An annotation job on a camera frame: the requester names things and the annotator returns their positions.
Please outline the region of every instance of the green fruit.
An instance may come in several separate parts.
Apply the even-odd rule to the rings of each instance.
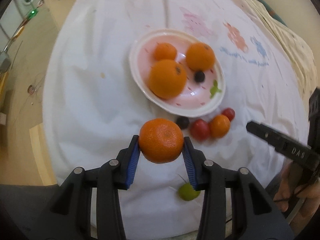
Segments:
[[[178,195],[184,201],[190,201],[198,197],[200,195],[200,191],[195,191],[188,182],[179,188]]]

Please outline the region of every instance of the white tablecloth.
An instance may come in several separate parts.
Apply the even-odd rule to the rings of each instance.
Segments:
[[[209,44],[222,65],[225,97],[203,119],[226,107],[236,111],[224,138],[193,140],[194,147],[224,168],[248,167],[266,186],[284,157],[248,134],[246,123],[264,122],[306,143],[308,122],[288,57],[243,0],[77,0],[56,41],[44,87],[44,128],[59,184],[77,166],[97,168],[115,158],[144,122],[176,118],[144,97],[129,70],[132,43],[164,27]],[[161,165],[140,157],[134,184],[119,192],[128,239],[197,229],[203,194],[190,202],[179,199],[179,175],[187,179],[182,156]]]

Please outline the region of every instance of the small orange fruit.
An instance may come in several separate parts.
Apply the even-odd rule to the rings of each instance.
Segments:
[[[155,60],[172,59],[174,60],[177,56],[177,49],[170,43],[158,43],[153,53]]]
[[[174,60],[163,59],[151,68],[148,86],[158,97],[174,98],[179,95],[187,82],[187,73],[183,66]]]
[[[153,163],[168,163],[179,157],[183,133],[174,122],[156,118],[140,129],[139,147],[145,158]]]
[[[230,121],[223,114],[218,114],[209,123],[211,136],[213,138],[222,138],[230,130]]]
[[[188,48],[186,62],[188,67],[194,71],[205,71],[213,67],[216,56],[209,45],[197,42]]]

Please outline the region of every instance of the pink plate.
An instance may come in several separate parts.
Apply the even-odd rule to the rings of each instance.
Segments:
[[[183,65],[188,76],[182,93],[169,100],[158,98],[147,87],[151,67],[156,62],[153,59],[153,51],[157,43],[161,42],[167,42],[176,47],[178,54],[175,60]],[[216,61],[212,69],[204,72],[205,81],[203,83],[194,81],[194,71],[188,68],[185,61],[185,53],[190,44],[194,42],[198,42],[198,40],[187,33],[172,29],[162,29],[152,31],[144,35],[140,40],[135,41],[130,52],[132,76],[146,97],[169,113],[187,117],[199,117],[214,111],[221,103],[226,87],[218,61]],[[222,92],[217,92],[211,97],[210,89],[213,87],[214,81],[217,81],[218,88]]]

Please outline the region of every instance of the human hand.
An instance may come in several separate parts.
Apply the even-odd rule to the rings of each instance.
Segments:
[[[290,173],[291,164],[286,166],[281,174],[281,182],[278,192],[276,193],[273,200],[287,199],[290,198],[290,188],[289,188],[289,173]],[[298,186],[294,193],[298,193],[304,185]],[[320,180],[316,181],[315,184],[308,186],[305,190],[298,194],[299,198],[305,198],[305,203],[293,218],[290,223],[290,226],[295,233],[299,234],[302,229],[308,224],[315,212],[317,211],[320,205]],[[281,210],[281,212],[286,212],[289,203],[288,201],[277,202],[276,205]]]

